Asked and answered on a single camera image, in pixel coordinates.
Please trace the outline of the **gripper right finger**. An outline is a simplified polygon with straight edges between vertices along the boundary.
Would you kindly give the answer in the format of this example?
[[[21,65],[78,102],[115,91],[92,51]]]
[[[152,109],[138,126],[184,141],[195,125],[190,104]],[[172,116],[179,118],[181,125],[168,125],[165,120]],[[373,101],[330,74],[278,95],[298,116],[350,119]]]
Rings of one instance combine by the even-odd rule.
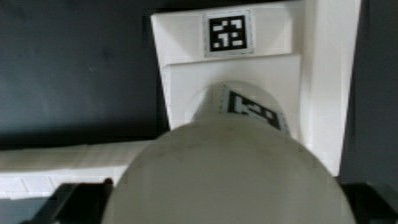
[[[374,183],[341,185],[357,224],[398,224],[398,191]]]

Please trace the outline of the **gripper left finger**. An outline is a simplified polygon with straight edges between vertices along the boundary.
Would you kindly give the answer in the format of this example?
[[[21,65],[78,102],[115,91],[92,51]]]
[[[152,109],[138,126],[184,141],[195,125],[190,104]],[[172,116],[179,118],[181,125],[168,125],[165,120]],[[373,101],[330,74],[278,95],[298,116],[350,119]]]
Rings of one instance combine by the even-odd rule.
[[[63,183],[33,215],[19,224],[101,224],[113,181]]]

